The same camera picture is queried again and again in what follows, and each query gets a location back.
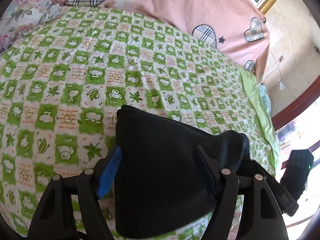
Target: tiled wall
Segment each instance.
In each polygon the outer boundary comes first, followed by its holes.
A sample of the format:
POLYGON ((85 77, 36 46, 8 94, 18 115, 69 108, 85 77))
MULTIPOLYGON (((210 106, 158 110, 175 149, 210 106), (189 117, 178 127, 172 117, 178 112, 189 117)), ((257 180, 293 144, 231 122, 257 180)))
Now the tiled wall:
POLYGON ((263 82, 274 116, 320 75, 320 53, 314 48, 320 45, 320 29, 302 0, 277 0, 266 18, 270 51, 263 82))

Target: green and white checkered fabric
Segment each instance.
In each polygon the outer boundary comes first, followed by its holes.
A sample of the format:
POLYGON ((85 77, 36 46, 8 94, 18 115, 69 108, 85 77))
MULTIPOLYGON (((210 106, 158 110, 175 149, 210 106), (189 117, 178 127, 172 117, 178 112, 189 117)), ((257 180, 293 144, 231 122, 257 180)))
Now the green and white checkered fabric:
MULTIPOLYGON (((107 155, 123 104, 211 134, 245 133, 251 158, 274 174, 271 147, 229 58, 150 17, 109 8, 63 10, 0 57, 0 212, 18 233, 27 234, 54 174, 78 175, 107 155)), ((84 231, 76 198, 73 204, 84 231)), ((121 237, 112 192, 101 207, 121 237)), ((241 200, 235 222, 240 212, 241 200)), ((197 240, 209 217, 157 239, 197 240)))

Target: silver screw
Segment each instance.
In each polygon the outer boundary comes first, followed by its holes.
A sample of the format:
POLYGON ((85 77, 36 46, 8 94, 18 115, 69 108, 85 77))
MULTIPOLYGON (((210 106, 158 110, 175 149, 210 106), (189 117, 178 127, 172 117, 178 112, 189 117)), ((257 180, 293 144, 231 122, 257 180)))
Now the silver screw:
POLYGON ((56 174, 56 175, 54 175, 54 176, 52 177, 52 179, 55 180, 55 181, 57 181, 57 180, 60 179, 60 177, 61 177, 61 175, 56 174))
POLYGON ((228 169, 222 169, 222 174, 224 174, 224 175, 229 175, 230 173, 231 173, 231 171, 230 170, 228 170, 228 169))
POLYGON ((93 169, 89 168, 84 171, 84 174, 91 175, 93 173, 93 169))
POLYGON ((263 177, 260 174, 256 174, 254 176, 257 180, 263 180, 263 177))

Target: black cloth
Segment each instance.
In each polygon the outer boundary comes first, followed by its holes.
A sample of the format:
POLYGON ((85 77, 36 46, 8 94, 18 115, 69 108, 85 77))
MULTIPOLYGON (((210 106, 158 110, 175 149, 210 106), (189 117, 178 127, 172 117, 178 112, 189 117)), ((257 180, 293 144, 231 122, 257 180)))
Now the black cloth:
POLYGON ((213 210, 193 160, 196 145, 233 172, 249 158, 244 134, 213 136, 131 106, 117 112, 116 143, 123 151, 115 177, 116 231, 130 238, 171 232, 213 210))

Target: floral pillow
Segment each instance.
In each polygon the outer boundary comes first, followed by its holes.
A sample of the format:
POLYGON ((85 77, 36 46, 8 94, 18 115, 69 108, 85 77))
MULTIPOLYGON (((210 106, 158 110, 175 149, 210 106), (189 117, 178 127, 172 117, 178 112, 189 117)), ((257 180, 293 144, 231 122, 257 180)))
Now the floral pillow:
POLYGON ((13 0, 0 19, 0 53, 26 31, 60 14, 59 4, 50 0, 13 0))

